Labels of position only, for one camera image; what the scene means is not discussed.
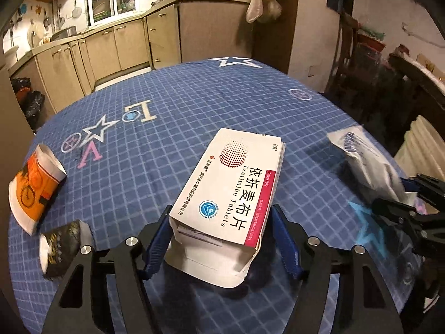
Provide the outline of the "white blue plastic wrapper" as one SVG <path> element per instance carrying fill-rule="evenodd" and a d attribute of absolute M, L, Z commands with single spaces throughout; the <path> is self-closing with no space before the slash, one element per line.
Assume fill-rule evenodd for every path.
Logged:
<path fill-rule="evenodd" d="M 327 134 L 328 140 L 345 154 L 367 203 L 377 198 L 413 206 L 415 192 L 405 191 L 404 184 L 388 159 L 367 138 L 362 125 Z"/>

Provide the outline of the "orange bicycle paper cup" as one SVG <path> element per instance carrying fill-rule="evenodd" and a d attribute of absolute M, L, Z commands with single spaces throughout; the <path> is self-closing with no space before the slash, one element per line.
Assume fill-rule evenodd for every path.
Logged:
<path fill-rule="evenodd" d="M 66 171 L 54 153 L 39 143 L 8 185 L 8 200 L 17 224 L 32 236 Z"/>

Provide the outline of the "white tablet medicine box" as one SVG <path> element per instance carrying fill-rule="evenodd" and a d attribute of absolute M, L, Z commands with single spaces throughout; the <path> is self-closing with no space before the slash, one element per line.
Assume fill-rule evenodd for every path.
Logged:
<path fill-rule="evenodd" d="M 285 148 L 278 136 L 219 129 L 170 210 L 166 263 L 214 286 L 242 284 L 261 248 Z"/>

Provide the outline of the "black trash bag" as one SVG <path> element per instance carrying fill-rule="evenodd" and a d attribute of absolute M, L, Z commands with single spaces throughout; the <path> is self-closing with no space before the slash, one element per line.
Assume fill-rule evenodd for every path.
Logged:
<path fill-rule="evenodd" d="M 37 131 L 38 120 L 45 103 L 45 95 L 39 90 L 33 89 L 29 78 L 12 78 L 11 84 L 30 128 L 32 131 Z"/>

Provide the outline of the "beige kitchen cabinets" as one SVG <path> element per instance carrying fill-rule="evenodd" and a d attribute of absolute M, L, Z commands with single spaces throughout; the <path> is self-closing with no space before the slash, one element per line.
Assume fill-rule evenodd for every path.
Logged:
<path fill-rule="evenodd" d="M 52 116 L 97 85 L 140 69 L 250 57 L 250 0 L 162 0 L 143 13 L 33 48 L 9 69 L 45 95 Z"/>

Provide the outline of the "white stacked stool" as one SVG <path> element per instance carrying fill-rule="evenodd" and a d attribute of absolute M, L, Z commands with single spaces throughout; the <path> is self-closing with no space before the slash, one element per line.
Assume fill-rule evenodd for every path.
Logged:
<path fill-rule="evenodd" d="M 432 124 L 418 116 L 404 134 L 404 142 L 394 156 L 407 176 L 424 174 L 444 181 L 444 140 Z"/>

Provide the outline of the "blue grid tablecloth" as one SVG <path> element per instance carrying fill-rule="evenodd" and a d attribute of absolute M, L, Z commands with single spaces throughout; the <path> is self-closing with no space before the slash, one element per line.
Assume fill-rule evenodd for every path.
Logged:
<path fill-rule="evenodd" d="M 38 131 L 29 154 L 46 144 L 67 180 L 41 224 L 46 232 L 76 219 L 95 246 L 117 246 L 157 221 L 173 204 L 217 131 L 231 128 L 282 138 L 284 163 L 274 203 L 289 221 L 332 247 L 365 246 L 400 312 L 419 259 L 409 238 L 371 216 L 342 151 L 327 133 L 357 125 L 347 113 L 301 82 L 230 57 L 185 63 L 138 75 L 73 103 Z M 101 158 L 88 153 L 86 128 Z M 8 255 L 14 295 L 30 333 L 40 333 L 58 283 L 38 260 L 38 235 L 11 217 Z M 236 289 L 205 284 L 163 264 L 144 282 L 164 333 L 282 333 L 299 288 L 279 252 L 264 247 Z"/>

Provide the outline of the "wooden chair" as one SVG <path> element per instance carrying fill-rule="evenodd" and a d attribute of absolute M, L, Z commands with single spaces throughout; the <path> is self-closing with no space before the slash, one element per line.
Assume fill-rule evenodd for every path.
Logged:
<path fill-rule="evenodd" d="M 334 61 L 326 92 L 332 94 L 342 83 L 372 84 L 376 80 L 386 45 L 381 33 L 368 29 L 342 10 L 339 56 Z"/>

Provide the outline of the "hanging pink cloth bag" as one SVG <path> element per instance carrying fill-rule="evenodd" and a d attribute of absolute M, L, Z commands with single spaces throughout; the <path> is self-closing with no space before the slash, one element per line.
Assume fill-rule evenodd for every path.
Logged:
<path fill-rule="evenodd" d="M 250 0 L 246 13 L 246 21 L 268 23 L 281 16 L 282 7 L 277 0 Z"/>

